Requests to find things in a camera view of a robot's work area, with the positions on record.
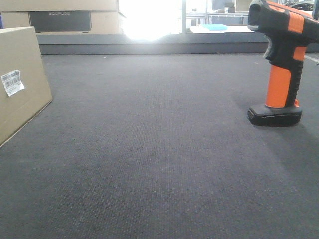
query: blue object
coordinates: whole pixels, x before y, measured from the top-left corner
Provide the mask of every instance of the blue object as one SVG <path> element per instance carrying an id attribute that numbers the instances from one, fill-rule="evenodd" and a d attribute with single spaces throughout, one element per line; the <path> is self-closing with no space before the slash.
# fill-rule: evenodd
<path id="1" fill-rule="evenodd" d="M 207 28 L 210 31 L 225 31 L 227 26 L 223 24 L 201 24 L 202 27 Z"/>
<path id="2" fill-rule="evenodd" d="M 0 15 L 0 29 L 3 29 L 2 20 L 1 20 L 1 15 Z"/>

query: white label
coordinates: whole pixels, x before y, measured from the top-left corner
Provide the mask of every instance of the white label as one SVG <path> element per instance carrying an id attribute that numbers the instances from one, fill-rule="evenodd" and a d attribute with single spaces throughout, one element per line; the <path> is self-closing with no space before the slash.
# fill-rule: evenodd
<path id="1" fill-rule="evenodd" d="M 21 72 L 18 70 L 11 71 L 1 76 L 1 79 L 8 96 L 12 96 L 18 91 L 24 89 L 24 85 L 21 81 Z"/>

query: orange grip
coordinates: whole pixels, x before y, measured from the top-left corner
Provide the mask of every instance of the orange grip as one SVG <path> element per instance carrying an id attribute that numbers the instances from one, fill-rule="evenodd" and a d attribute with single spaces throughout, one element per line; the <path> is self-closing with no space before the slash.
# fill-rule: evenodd
<path id="1" fill-rule="evenodd" d="M 269 107 L 282 108 L 286 104 L 291 73 L 289 70 L 271 66 L 266 105 Z"/>
<path id="2" fill-rule="evenodd" d="M 306 53 L 306 47 L 305 46 L 297 46 L 294 51 L 294 60 L 303 61 L 305 58 Z"/>

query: tool handle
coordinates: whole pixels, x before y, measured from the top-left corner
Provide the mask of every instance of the tool handle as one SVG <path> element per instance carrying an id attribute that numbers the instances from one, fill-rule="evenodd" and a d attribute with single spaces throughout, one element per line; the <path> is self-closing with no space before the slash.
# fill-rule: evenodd
<path id="1" fill-rule="evenodd" d="M 285 36 L 268 36 L 265 58 L 272 65 L 265 104 L 269 107 L 290 107 L 296 95 L 302 74 L 307 42 Z"/>

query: bright light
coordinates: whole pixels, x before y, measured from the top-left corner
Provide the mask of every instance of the bright light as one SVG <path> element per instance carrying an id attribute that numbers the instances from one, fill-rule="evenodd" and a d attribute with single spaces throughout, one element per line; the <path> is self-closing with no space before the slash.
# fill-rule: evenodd
<path id="1" fill-rule="evenodd" d="M 125 0 L 121 7 L 127 18 L 123 31 L 131 39 L 156 40 L 177 32 L 180 0 Z"/>

